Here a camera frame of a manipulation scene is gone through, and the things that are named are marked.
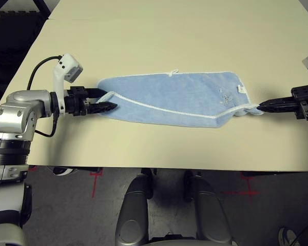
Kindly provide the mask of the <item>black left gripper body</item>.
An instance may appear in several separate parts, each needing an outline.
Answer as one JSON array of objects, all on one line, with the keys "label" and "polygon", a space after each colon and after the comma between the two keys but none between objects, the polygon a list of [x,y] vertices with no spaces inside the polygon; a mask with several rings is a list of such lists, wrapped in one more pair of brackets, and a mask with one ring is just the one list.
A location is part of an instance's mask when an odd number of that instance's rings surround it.
[{"label": "black left gripper body", "polygon": [[91,89],[82,86],[71,86],[64,91],[65,113],[73,116],[85,116],[91,114],[91,106],[88,99]]}]

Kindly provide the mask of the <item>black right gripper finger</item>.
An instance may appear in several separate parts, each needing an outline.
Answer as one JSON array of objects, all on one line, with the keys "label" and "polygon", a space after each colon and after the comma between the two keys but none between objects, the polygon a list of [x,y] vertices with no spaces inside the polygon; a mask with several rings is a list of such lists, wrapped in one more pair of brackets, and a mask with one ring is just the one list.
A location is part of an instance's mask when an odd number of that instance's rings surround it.
[{"label": "black right gripper finger", "polygon": [[264,105],[260,104],[258,110],[268,113],[288,113],[297,111],[296,105]]},{"label": "black right gripper finger", "polygon": [[293,97],[282,97],[269,99],[259,104],[259,108],[286,108],[286,107],[295,107],[296,101]]}]

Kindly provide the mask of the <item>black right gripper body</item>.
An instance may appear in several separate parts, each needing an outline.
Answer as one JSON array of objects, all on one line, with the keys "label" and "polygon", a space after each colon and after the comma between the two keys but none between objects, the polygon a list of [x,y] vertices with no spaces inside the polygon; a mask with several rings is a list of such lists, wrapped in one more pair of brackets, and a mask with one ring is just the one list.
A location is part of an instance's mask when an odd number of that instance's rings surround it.
[{"label": "black right gripper body", "polygon": [[291,95],[298,104],[295,110],[296,118],[308,121],[308,85],[292,88]]}]

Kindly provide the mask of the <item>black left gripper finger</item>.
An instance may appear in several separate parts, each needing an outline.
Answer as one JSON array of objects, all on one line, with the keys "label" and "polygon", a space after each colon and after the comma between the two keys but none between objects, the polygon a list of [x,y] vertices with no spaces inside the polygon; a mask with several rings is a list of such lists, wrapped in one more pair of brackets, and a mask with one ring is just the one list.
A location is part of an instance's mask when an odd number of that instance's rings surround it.
[{"label": "black left gripper finger", "polygon": [[99,114],[114,110],[118,105],[109,101],[89,104],[88,114]]},{"label": "black left gripper finger", "polygon": [[107,94],[107,91],[99,89],[99,88],[86,88],[88,98],[100,98]]}]

